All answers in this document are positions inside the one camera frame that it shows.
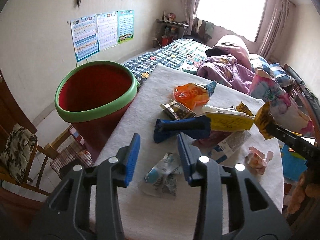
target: window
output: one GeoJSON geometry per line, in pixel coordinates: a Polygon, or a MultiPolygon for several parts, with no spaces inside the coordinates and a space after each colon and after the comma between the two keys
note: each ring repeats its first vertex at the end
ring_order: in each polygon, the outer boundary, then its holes
{"type": "Polygon", "coordinates": [[[267,0],[200,0],[196,17],[255,41],[267,0]]]}

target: green trash can rim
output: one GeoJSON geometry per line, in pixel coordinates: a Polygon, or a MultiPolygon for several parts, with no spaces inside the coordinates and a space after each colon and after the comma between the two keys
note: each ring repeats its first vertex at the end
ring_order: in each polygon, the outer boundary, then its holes
{"type": "Polygon", "coordinates": [[[104,117],[106,115],[112,114],[119,109],[123,108],[126,106],[128,103],[130,103],[134,97],[137,94],[137,88],[140,86],[139,82],[135,78],[135,76],[132,74],[130,70],[128,70],[126,67],[112,61],[93,61],[93,62],[88,62],[86,64],[83,64],[76,69],[72,70],[68,75],[65,76],[65,78],[61,81],[60,85],[57,88],[55,97],[54,97],[54,104],[56,106],[57,112],[59,116],[66,122],[69,123],[75,123],[75,122],[87,122],[91,121],[94,119],[99,119],[101,117],[104,117]],[[99,106],[94,109],[86,110],[86,111],[81,111],[81,112],[71,112],[71,111],[66,111],[62,109],[59,105],[59,95],[60,92],[64,86],[64,84],[68,81],[68,79],[73,76],[75,73],[80,71],[81,69],[84,69],[86,67],[94,66],[94,65],[113,65],[116,67],[119,67],[126,71],[128,75],[131,77],[132,83],[129,89],[119,98],[116,100],[105,104],[103,106],[99,106]]]}

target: white tablecloth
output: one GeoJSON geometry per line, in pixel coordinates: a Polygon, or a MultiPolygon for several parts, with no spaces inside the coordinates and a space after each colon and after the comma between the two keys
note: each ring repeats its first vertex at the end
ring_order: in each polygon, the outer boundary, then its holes
{"type": "MultiPolygon", "coordinates": [[[[157,118],[167,119],[159,105],[168,102],[175,86],[189,82],[210,83],[202,77],[158,65],[124,114],[95,163],[98,165],[110,156],[115,156],[119,148],[129,145],[134,133],[140,134],[141,147],[133,180],[128,188],[118,189],[122,224],[127,239],[189,240],[193,237],[199,187],[189,187],[183,175],[178,175],[175,200],[149,196],[138,188],[138,183],[165,153],[178,152],[176,138],[156,144],[153,141],[153,131],[157,118]]],[[[217,84],[208,104],[228,108],[231,105],[238,105],[241,101],[253,114],[256,114],[263,105],[262,100],[220,84],[217,84]]],[[[250,146],[256,147],[263,153],[273,151],[274,157],[268,164],[265,174],[257,179],[278,209],[282,210],[284,179],[278,141],[275,138],[264,140],[255,125],[250,133],[252,136],[222,164],[233,166],[236,163],[244,163],[244,157],[248,154],[250,146]]],[[[95,188],[92,190],[90,209],[91,221],[94,222],[95,188]]]]}

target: blue plaid pillow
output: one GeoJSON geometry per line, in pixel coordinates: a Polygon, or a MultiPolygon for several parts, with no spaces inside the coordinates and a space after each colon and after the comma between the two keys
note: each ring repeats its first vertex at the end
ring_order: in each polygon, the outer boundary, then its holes
{"type": "Polygon", "coordinates": [[[256,72],[257,69],[262,69],[267,72],[272,78],[275,77],[269,67],[268,62],[263,57],[257,54],[249,54],[249,57],[251,61],[251,67],[253,69],[252,71],[256,72]]]}
{"type": "Polygon", "coordinates": [[[294,82],[294,78],[289,76],[281,67],[279,63],[269,65],[271,71],[273,72],[275,78],[277,79],[278,84],[284,88],[290,86],[294,82]]]}

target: checkered bedsheet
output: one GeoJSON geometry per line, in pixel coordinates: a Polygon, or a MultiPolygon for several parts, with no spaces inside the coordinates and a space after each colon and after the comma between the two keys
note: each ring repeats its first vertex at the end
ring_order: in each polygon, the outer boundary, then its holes
{"type": "Polygon", "coordinates": [[[182,69],[184,65],[198,67],[206,58],[205,51],[210,47],[189,39],[179,39],[168,46],[153,52],[147,52],[124,66],[137,78],[140,85],[147,80],[157,64],[174,69],[182,69]]]}

